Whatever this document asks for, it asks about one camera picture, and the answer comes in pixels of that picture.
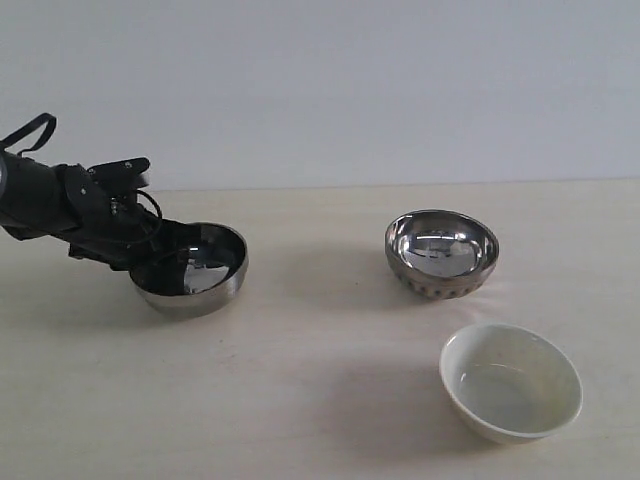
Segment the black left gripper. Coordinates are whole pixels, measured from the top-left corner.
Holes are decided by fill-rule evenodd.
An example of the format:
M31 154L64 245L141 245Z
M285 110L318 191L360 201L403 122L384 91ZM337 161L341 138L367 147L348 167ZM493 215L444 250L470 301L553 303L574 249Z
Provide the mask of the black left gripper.
M74 225L57 234L74 259L92 260L114 271L130 271L142 290L187 290L189 248L201 240L197 223L166 220L142 189L105 190L79 164L53 167L66 212Z

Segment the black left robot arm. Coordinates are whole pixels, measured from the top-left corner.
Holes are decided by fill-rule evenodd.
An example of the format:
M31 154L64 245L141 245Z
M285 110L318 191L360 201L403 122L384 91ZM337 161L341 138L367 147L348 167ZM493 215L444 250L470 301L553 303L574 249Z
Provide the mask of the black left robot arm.
M149 167L145 157L84 168L4 153L1 226L19 241L61 240L70 257L128 271L152 293L187 294L188 262L180 250L196 230L165 218L157 203L150 209L140 203Z

